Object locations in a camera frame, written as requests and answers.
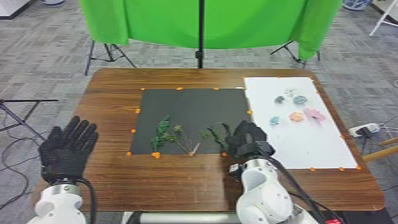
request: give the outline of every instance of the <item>cable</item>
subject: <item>cable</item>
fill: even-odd
[[[298,195],[298,194],[294,194],[294,193],[291,193],[289,192],[289,194],[300,199],[300,200],[303,200],[303,198],[301,198],[301,196]],[[326,206],[319,203],[319,202],[316,202],[314,200],[312,200],[312,203],[326,210],[326,212],[332,214],[332,217],[339,220],[339,222],[340,222],[340,224],[344,224],[344,221],[342,221],[342,218],[339,217],[339,215],[337,215],[337,213],[326,208]]]
[[[3,117],[3,121],[1,121],[1,124],[3,124],[3,127],[5,127],[5,121],[6,121],[6,113],[5,113],[5,117]],[[26,177],[26,175],[12,168],[14,166],[17,166],[17,165],[21,165],[26,161],[30,161],[31,159],[35,159],[37,157],[38,157],[38,155],[37,156],[33,156],[33,157],[30,157],[28,159],[24,159],[21,162],[17,162],[15,164],[12,164],[12,165],[8,165],[6,164],[6,162],[5,162],[5,155],[6,155],[6,152],[8,152],[8,150],[10,150],[10,147],[12,147],[12,145],[19,142],[19,141],[33,141],[33,143],[35,143],[35,145],[38,146],[38,143],[37,143],[37,141],[35,141],[35,138],[38,137],[38,136],[33,136],[31,138],[17,138],[17,137],[14,137],[12,135],[10,135],[10,132],[8,132],[8,129],[6,129],[6,135],[8,135],[8,138],[12,138],[14,139],[14,142],[10,142],[10,144],[6,145],[6,147],[5,147],[5,149],[3,149],[3,152],[1,152],[1,164],[3,164],[3,166],[5,166],[5,168],[1,168],[0,169],[0,172],[3,171],[3,170],[10,170],[21,177],[22,177],[22,180],[24,180],[24,186],[22,186],[22,191],[21,191],[21,193],[8,199],[8,201],[0,205],[0,210],[6,207],[6,205],[26,195],[26,194],[30,194],[31,192],[26,192],[26,189],[28,189],[28,177]]]
[[[316,203],[312,203],[312,199],[310,199],[310,197],[308,197],[308,195],[307,195],[307,192],[303,191],[303,189],[301,189],[301,187],[300,187],[300,185],[298,185],[298,183],[296,183],[296,181],[294,181],[292,176],[289,175],[289,172],[287,172],[287,170],[285,170],[285,168],[284,168],[280,162],[277,161],[275,158],[269,157],[269,155],[262,152],[262,150],[259,150],[259,153],[261,153],[261,155],[264,156],[266,160],[269,161],[271,165],[275,166],[278,172],[280,172],[282,175],[284,175],[284,178],[287,179],[289,185],[292,186],[292,188],[294,188],[298,194],[301,195],[301,200],[303,200],[303,202],[305,202],[305,204],[307,204],[307,206],[308,206],[308,209],[312,210],[316,221],[317,221],[319,223],[324,223],[324,216],[323,216],[323,214],[321,214],[321,212],[319,212],[319,208],[317,208],[317,206],[316,206]]]
[[[385,121],[385,122],[381,122],[380,124],[387,124],[394,119],[398,118],[398,115],[394,115],[394,117]]]
[[[76,182],[86,186],[90,191],[90,224],[95,224],[95,189],[85,178],[78,179]]]
[[[360,154],[364,154],[364,149],[365,149],[365,142],[367,142],[367,138],[364,138],[364,141],[362,141]]]
[[[6,165],[5,163],[5,153],[6,153],[6,150],[10,149],[12,145],[19,142],[19,141],[26,141],[30,140],[30,138],[21,138],[17,140],[14,140],[14,142],[6,145],[5,149],[3,149],[3,152],[1,152],[1,164],[5,166],[5,169],[10,170],[21,177],[22,177],[22,180],[24,180],[24,186],[22,186],[22,190],[21,190],[21,193],[19,195],[15,195],[8,201],[0,205],[0,210],[5,208],[5,206],[19,199],[19,197],[22,197],[22,195],[26,195],[26,190],[28,190],[28,177],[26,175]]]
[[[8,167],[14,167],[14,166],[17,166],[17,165],[21,165],[26,161],[30,161],[30,160],[33,160],[33,159],[37,159],[38,158],[38,155],[37,156],[33,156],[33,157],[30,157],[30,158],[26,158],[21,162],[17,162],[15,164],[12,164],[12,165],[8,165]]]
[[[381,191],[387,191],[387,190],[390,190],[390,189],[396,188],[396,187],[398,187],[398,184],[392,185],[388,188],[381,189]]]

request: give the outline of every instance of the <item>wooden table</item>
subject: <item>wooden table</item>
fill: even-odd
[[[97,193],[99,211],[232,211],[241,184],[227,177],[234,163],[218,155],[125,156],[131,147],[141,88],[234,88],[241,77],[310,77],[362,170],[291,170],[314,200],[339,211],[383,208],[383,196],[358,156],[335,109],[305,70],[277,69],[101,69],[92,77],[76,115],[99,127],[99,142],[85,177]]]

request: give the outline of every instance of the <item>white device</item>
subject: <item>white device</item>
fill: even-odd
[[[362,135],[356,134],[356,130],[364,127],[367,127],[371,133],[376,133],[380,131],[380,125],[376,123],[364,124],[364,125],[349,128],[349,130],[348,130],[353,138],[362,136]]]
[[[277,169],[264,159],[243,164],[243,195],[236,213],[241,224],[317,224],[307,211],[292,204],[277,180]]]
[[[44,189],[35,203],[37,216],[28,224],[85,224],[79,189],[72,184],[60,184]]]
[[[65,3],[65,0],[40,0],[46,6],[60,6]]]

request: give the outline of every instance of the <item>green screen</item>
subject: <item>green screen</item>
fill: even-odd
[[[97,42],[127,39],[197,48],[198,0],[79,0]],[[308,59],[340,0],[205,0],[204,48],[252,48],[294,40]]]

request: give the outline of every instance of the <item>gray carpet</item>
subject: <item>gray carpet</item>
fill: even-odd
[[[367,37],[378,13],[372,9],[349,12],[340,9],[321,47],[321,61],[308,61],[312,70],[337,108],[346,127],[385,121],[398,113],[398,29],[381,26],[374,37]],[[60,8],[47,8],[37,2],[12,21],[0,21],[0,98],[54,98],[44,103],[31,116],[30,125],[38,131],[63,125],[85,91],[90,77],[83,77],[90,38],[83,24],[78,1],[69,0]],[[131,41],[122,47],[138,67],[195,67],[193,49],[157,46]],[[207,68],[298,68],[287,53],[268,55],[275,47],[209,50]],[[124,60],[113,64],[93,62],[99,67],[127,67]],[[28,106],[10,105],[17,113]],[[31,137],[22,128],[10,131],[17,137]],[[0,133],[3,151],[12,139]],[[37,155],[31,141],[19,143],[8,152],[12,164]],[[398,216],[398,155],[369,163],[371,172],[385,191],[385,206],[390,217]],[[38,180],[38,161],[30,160],[17,170],[28,175],[30,189]],[[0,203],[19,193],[22,178],[8,171],[0,172]],[[26,195],[1,210],[0,223],[19,224],[31,218],[31,203]],[[97,223],[118,223],[120,214],[102,213]]]

